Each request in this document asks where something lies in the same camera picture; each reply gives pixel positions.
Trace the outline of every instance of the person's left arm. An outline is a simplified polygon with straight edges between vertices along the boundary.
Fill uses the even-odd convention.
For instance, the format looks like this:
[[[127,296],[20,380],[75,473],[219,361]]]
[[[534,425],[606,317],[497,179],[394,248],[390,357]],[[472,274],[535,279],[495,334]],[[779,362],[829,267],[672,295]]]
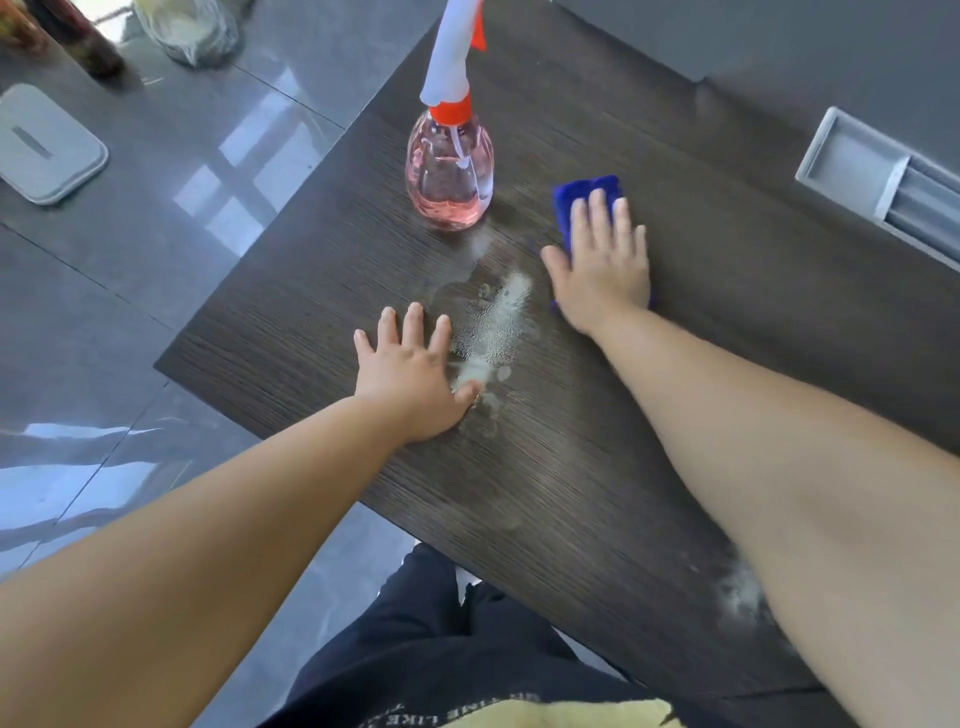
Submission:
[[[0,725],[185,728],[390,456],[460,421],[450,322],[354,341],[353,397],[0,584]]]

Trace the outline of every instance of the forearm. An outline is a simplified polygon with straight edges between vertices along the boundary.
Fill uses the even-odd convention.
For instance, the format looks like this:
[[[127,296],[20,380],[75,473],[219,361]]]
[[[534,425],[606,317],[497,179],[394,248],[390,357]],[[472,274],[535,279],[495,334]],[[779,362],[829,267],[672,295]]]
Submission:
[[[957,460],[652,312],[617,314],[595,338],[780,624],[862,724],[935,724],[955,710]]]
[[[398,425],[338,402],[0,585],[0,724],[189,725]]]

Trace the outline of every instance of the wooden tabletop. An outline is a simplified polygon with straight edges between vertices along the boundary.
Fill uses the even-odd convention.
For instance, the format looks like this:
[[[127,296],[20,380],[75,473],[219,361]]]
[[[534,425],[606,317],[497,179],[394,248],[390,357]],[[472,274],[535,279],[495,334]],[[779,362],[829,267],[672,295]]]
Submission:
[[[441,234],[406,196],[428,34],[158,368],[268,436],[352,391],[351,333],[384,305],[421,301],[468,342],[490,298],[522,291],[505,378],[364,502],[658,690],[748,725],[844,723],[776,626],[732,611],[734,549],[551,308],[551,190],[619,175],[663,315],[954,451],[960,277],[798,189],[804,135],[549,3],[484,14],[490,50],[469,62],[496,155],[484,220]]]

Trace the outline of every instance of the pink liquid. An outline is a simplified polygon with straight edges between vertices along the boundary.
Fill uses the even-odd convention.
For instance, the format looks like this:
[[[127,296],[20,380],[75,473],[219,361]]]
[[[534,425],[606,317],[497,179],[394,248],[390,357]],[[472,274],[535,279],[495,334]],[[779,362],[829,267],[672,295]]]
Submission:
[[[425,111],[407,144],[407,192],[421,215],[443,230],[476,223],[493,195],[493,146],[474,116],[460,127]]]

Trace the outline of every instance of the person's left hand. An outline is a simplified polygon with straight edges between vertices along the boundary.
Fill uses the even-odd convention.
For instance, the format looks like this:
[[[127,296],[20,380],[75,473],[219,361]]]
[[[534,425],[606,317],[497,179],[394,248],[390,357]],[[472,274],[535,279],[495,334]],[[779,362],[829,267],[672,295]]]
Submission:
[[[357,397],[382,400],[396,409],[406,442],[429,440],[460,422],[483,391],[472,379],[456,392],[446,381],[446,357],[452,328],[449,316],[437,319],[430,344],[423,346],[423,306],[411,303],[403,319],[403,337],[396,334],[396,314],[383,309],[376,332],[376,351],[365,331],[353,333],[360,360]]]

